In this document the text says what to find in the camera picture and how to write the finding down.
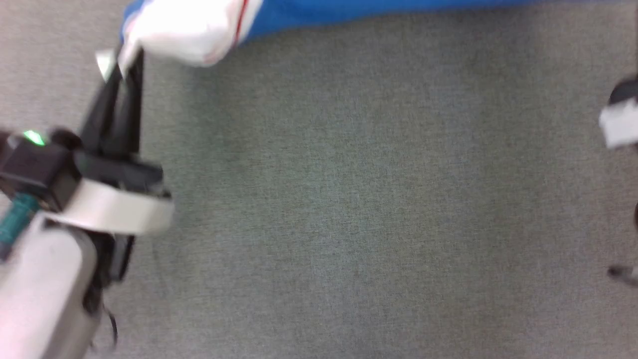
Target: robotic arm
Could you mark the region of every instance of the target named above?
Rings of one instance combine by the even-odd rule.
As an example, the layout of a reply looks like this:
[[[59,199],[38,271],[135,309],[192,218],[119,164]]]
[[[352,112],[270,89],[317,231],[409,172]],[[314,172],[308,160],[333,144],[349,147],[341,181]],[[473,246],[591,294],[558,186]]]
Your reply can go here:
[[[0,137],[0,190],[13,201],[0,222],[3,359],[83,358],[135,237],[170,225],[163,172],[138,159],[143,64],[140,51],[113,68],[80,135]]]

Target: blue and white garment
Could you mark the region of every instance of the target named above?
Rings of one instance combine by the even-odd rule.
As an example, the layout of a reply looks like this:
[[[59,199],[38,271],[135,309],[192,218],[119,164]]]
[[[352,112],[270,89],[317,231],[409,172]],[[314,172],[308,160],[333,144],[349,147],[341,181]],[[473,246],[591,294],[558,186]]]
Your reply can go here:
[[[136,0],[124,14],[130,34],[151,53],[212,65],[232,47],[284,29],[384,13],[511,6],[534,0]]]

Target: green led indicator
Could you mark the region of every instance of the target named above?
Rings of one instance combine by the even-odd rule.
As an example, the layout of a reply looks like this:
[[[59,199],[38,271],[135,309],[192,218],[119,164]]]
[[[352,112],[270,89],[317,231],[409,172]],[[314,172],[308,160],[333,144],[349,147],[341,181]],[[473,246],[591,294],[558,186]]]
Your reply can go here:
[[[27,131],[24,132],[24,137],[27,137],[29,139],[29,141],[37,144],[38,146],[44,146],[44,139],[42,138],[42,136],[35,131]]]

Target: blue cloth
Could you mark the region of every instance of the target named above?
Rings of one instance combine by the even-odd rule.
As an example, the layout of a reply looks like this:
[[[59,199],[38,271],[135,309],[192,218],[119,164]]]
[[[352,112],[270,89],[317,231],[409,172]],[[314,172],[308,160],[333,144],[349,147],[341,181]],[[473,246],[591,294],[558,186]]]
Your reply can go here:
[[[538,0],[263,0],[247,40],[291,27],[334,24],[383,13],[486,8],[534,1]],[[144,2],[133,1],[124,12],[125,21]]]

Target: teal connector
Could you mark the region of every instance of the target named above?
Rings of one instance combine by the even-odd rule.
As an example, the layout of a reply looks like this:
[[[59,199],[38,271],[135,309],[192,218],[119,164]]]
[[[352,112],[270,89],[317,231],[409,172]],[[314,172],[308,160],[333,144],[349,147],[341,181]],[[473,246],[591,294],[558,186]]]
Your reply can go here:
[[[0,262],[9,258],[13,244],[39,208],[38,199],[32,195],[24,193],[15,195],[11,208],[0,222]]]

